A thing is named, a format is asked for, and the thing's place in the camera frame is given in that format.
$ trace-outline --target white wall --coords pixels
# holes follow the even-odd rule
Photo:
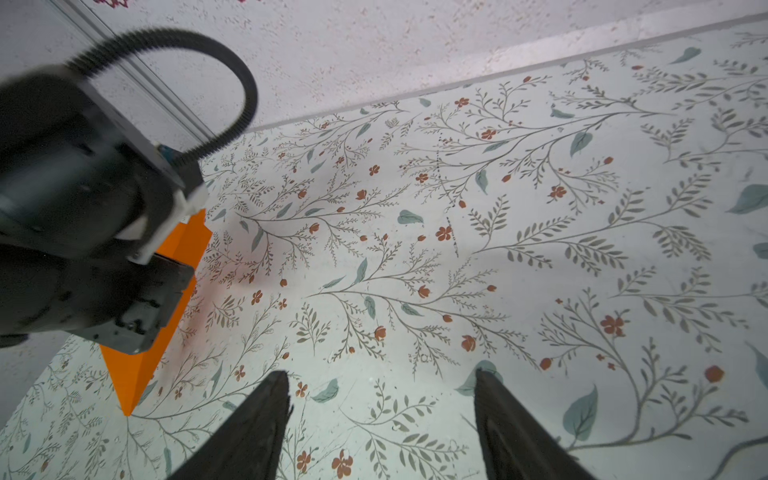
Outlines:
[[[157,25],[222,41],[260,87],[254,125],[343,110],[768,10],[765,0],[84,0],[115,31]],[[236,78],[198,54],[146,62],[213,130]]]

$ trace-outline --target orange object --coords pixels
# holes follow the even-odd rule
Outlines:
[[[168,235],[163,244],[157,249],[157,253],[172,258],[178,262],[197,268],[200,259],[203,258],[205,248],[208,246],[211,232],[205,227],[205,210],[193,215],[189,223],[179,223],[173,232]],[[160,363],[160,359],[168,347],[170,339],[176,332],[179,320],[187,308],[195,287],[195,279],[181,296],[179,304],[170,318],[168,325],[157,334],[157,338],[148,351],[138,355],[128,355],[116,350],[101,347],[101,355],[107,370],[112,377],[114,391],[118,395],[120,407],[125,416],[129,416],[141,399],[141,394],[147,388],[152,379],[152,374]]]

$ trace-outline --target black cable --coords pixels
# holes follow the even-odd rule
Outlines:
[[[183,48],[216,58],[225,64],[243,85],[245,102],[237,120],[206,143],[183,152],[171,163],[180,167],[212,154],[240,136],[256,114],[259,95],[256,82],[245,62],[233,51],[212,38],[176,28],[130,31],[96,45],[66,63],[66,66],[91,78],[108,66],[133,53],[159,48]]]

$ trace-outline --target floral print surface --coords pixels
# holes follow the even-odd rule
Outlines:
[[[123,417],[70,338],[0,433],[3,480],[165,478],[261,379],[278,478],[484,478],[474,371],[597,478],[762,478],[768,22],[246,134]]]

